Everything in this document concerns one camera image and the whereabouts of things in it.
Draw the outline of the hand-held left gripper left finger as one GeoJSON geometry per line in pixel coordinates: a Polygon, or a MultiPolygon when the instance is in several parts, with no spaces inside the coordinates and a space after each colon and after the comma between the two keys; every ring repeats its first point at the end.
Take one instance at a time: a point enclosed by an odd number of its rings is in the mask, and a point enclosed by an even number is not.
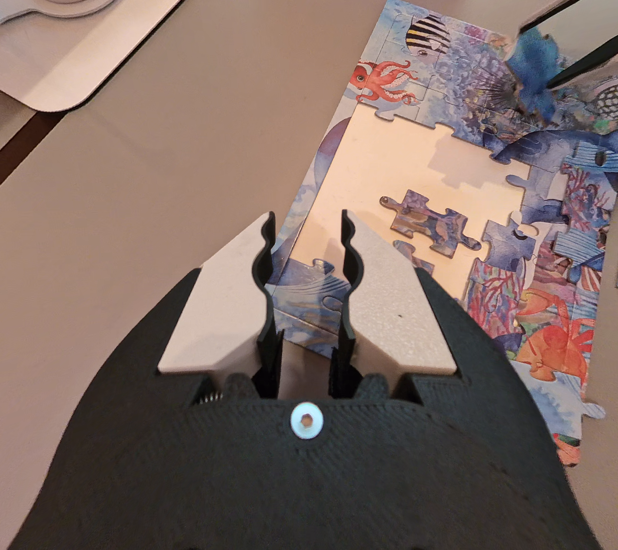
{"type": "Polygon", "coordinates": [[[274,335],[274,212],[259,216],[201,266],[158,363],[162,374],[244,373],[262,366],[258,342],[274,335]]]}

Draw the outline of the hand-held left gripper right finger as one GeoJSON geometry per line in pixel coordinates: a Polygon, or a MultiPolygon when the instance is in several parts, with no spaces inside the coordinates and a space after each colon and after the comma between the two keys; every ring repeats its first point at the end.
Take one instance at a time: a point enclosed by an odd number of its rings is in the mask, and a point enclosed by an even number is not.
{"type": "Polygon", "coordinates": [[[457,365],[413,264],[350,209],[342,211],[341,397],[367,375],[389,393],[405,374],[453,376],[457,365]]]}

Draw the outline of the purple coral puzzle piece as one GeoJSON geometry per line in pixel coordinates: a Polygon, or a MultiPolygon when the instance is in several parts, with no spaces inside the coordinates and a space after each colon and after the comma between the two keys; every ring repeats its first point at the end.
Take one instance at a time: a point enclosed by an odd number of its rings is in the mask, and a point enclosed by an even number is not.
{"type": "Polygon", "coordinates": [[[430,276],[433,275],[435,265],[418,258],[415,255],[415,247],[407,243],[403,240],[394,240],[392,242],[393,247],[401,254],[409,260],[415,268],[422,269],[427,272],[430,276]]]}
{"type": "Polygon", "coordinates": [[[390,226],[399,234],[413,238],[416,232],[429,237],[430,249],[447,258],[453,258],[458,246],[464,245],[472,251],[482,248],[481,242],[465,234],[468,218],[453,209],[438,213],[427,206],[428,198],[407,190],[401,203],[388,196],[379,199],[380,205],[396,213],[390,226]]]}

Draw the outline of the dark blue puzzle piece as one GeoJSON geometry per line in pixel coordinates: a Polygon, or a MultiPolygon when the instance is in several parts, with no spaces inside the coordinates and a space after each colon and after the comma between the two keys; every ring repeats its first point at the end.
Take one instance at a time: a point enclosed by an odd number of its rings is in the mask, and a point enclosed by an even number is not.
{"type": "Polygon", "coordinates": [[[547,83],[564,67],[558,44],[537,27],[522,32],[506,61],[515,77],[517,110],[528,120],[555,129],[556,103],[547,83]]]}

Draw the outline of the sea animal jigsaw puzzle tray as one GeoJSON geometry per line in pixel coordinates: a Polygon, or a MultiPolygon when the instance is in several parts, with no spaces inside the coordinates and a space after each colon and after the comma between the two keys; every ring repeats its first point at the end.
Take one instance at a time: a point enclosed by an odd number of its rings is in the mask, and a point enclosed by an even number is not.
{"type": "MultiPolygon", "coordinates": [[[[552,18],[539,30],[558,44],[563,69],[600,46],[568,47],[560,27],[552,18]]],[[[559,121],[552,129],[517,110],[511,53],[507,37],[402,0],[386,2],[277,239],[271,286],[288,341],[326,358],[337,347],[350,287],[343,209],[392,247],[394,240],[412,244],[465,310],[473,263],[490,252],[482,240],[487,221],[513,219],[536,237],[516,316],[523,337],[519,346],[493,342],[510,361],[530,365],[536,379],[577,376],[585,402],[603,269],[569,282],[571,260],[552,251],[552,230],[610,230],[617,173],[563,160],[582,141],[617,153],[617,58],[551,90],[559,121]],[[429,237],[392,230],[396,213],[379,199],[401,203],[407,190],[426,196],[438,213],[464,214],[465,234],[481,250],[460,244],[450,259],[430,249],[429,237]]]]}

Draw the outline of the pale blue striped puzzle piece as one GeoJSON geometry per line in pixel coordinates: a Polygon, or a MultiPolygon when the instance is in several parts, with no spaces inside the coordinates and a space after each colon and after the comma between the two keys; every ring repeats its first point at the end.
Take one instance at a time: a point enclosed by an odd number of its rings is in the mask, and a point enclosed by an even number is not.
{"type": "Polygon", "coordinates": [[[574,154],[563,160],[565,166],[599,173],[617,173],[617,153],[603,146],[579,142],[574,154]]]}

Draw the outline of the grey blue puzzle piece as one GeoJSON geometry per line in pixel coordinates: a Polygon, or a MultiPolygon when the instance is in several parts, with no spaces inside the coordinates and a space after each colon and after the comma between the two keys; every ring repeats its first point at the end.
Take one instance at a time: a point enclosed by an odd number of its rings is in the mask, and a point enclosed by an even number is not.
{"type": "Polygon", "coordinates": [[[490,244],[484,263],[507,272],[521,270],[522,261],[532,258],[536,245],[536,237],[524,234],[513,219],[507,225],[487,221],[482,240],[490,244]]]}

